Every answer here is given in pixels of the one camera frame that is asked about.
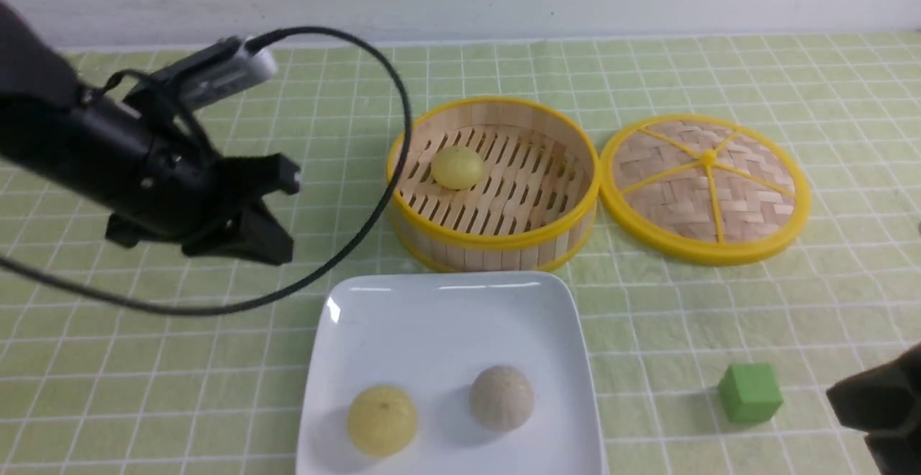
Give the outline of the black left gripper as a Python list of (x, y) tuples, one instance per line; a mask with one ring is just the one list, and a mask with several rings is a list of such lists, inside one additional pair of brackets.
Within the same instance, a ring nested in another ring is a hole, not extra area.
[(85, 87), (68, 114), (68, 187), (109, 210), (105, 238), (122, 248), (177, 243), (190, 258), (282, 266), (294, 240), (265, 202), (300, 191), (300, 167), (276, 153), (224, 157), (184, 137), (168, 105), (134, 111)]

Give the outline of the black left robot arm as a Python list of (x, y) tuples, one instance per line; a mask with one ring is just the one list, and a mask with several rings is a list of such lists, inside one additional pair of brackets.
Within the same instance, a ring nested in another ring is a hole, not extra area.
[(109, 242), (272, 266), (293, 258), (292, 237), (264, 202), (299, 192), (292, 160), (222, 155), (178, 100), (172, 74), (142, 76), (118, 102), (9, 5), (1, 35), (2, 158), (106, 207)]

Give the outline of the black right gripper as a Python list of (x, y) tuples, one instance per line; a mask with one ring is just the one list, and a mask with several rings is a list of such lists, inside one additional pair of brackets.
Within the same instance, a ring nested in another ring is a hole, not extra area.
[(826, 390), (840, 425), (863, 433), (881, 474), (920, 473), (920, 345)]

